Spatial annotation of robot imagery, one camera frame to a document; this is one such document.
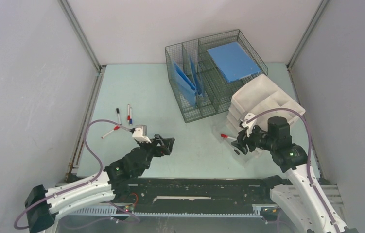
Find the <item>red cap marker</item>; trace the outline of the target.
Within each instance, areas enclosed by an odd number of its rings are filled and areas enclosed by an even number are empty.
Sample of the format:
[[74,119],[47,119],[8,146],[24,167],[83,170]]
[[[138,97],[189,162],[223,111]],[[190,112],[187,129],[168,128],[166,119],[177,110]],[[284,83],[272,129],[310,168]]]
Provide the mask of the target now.
[[224,140],[231,140],[231,141],[235,141],[237,140],[237,138],[235,137],[232,137],[232,136],[229,136],[229,135],[226,135],[226,134],[220,134],[221,138],[223,138]]
[[116,130],[119,130],[120,126],[115,126],[112,130],[110,130],[109,132],[105,133],[104,135],[101,136],[101,139],[106,138],[107,136],[109,136],[111,133],[113,133]]

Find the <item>blue folder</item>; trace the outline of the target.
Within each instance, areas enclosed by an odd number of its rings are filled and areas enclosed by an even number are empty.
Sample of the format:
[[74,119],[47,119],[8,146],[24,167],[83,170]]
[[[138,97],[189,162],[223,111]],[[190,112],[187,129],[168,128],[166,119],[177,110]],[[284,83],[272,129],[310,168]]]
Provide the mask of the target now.
[[172,77],[176,82],[179,91],[182,93],[189,105],[194,107],[196,105],[197,94],[195,85],[175,61],[172,60],[171,63],[173,72]]
[[191,57],[189,57],[189,63],[190,63],[193,83],[196,88],[196,94],[200,99],[202,99],[204,97],[202,78],[199,74],[197,74],[195,69],[195,63]]
[[228,83],[261,73],[261,68],[238,42],[207,49]]

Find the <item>white plastic drawer organizer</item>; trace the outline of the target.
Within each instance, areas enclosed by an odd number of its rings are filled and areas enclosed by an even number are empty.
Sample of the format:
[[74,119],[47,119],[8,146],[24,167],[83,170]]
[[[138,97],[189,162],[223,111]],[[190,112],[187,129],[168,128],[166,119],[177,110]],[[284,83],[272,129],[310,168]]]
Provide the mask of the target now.
[[222,141],[223,146],[228,148],[231,157],[238,164],[246,167],[252,158],[260,157],[263,151],[261,149],[255,149],[255,151],[246,155],[242,153],[237,155],[233,151],[235,148],[228,144],[231,140],[224,140],[220,134],[223,133],[235,137],[242,130],[240,127],[240,118],[244,113],[251,112],[258,115],[274,108],[292,109],[300,115],[304,115],[305,113],[305,109],[271,79],[264,74],[259,75],[232,95],[228,103],[226,118],[213,125],[212,133],[218,140]]

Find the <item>black cap whiteboard marker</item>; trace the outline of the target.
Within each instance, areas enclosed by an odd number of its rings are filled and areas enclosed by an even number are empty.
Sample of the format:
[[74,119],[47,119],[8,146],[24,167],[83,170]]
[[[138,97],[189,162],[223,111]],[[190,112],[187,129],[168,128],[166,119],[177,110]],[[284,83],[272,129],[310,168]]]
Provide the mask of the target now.
[[118,120],[118,124],[121,125],[122,122],[121,122],[121,115],[120,115],[120,110],[119,108],[116,108],[116,113],[117,113],[117,120]]

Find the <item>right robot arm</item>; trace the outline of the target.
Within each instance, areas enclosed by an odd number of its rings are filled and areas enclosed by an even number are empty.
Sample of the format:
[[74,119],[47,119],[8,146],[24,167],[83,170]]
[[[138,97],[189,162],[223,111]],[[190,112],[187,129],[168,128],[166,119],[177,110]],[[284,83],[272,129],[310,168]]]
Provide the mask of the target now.
[[279,181],[259,189],[263,202],[275,202],[295,226],[304,233],[356,233],[337,214],[318,179],[312,174],[305,150],[293,143],[290,125],[284,117],[273,116],[267,120],[267,130],[255,123],[254,114],[240,120],[242,130],[231,144],[243,154],[262,149],[270,152],[273,161],[291,181],[299,194],[295,199],[288,187]]

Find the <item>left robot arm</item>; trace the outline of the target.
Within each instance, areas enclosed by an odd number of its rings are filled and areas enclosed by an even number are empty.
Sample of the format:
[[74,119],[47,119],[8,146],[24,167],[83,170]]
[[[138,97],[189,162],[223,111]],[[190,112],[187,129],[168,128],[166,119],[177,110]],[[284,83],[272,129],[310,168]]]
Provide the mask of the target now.
[[102,172],[59,187],[35,186],[24,203],[29,232],[43,231],[56,220],[89,205],[114,199],[118,202],[128,200],[127,181],[140,177],[154,157],[170,155],[174,142],[174,138],[156,134],[149,143],[138,142],[136,148]]

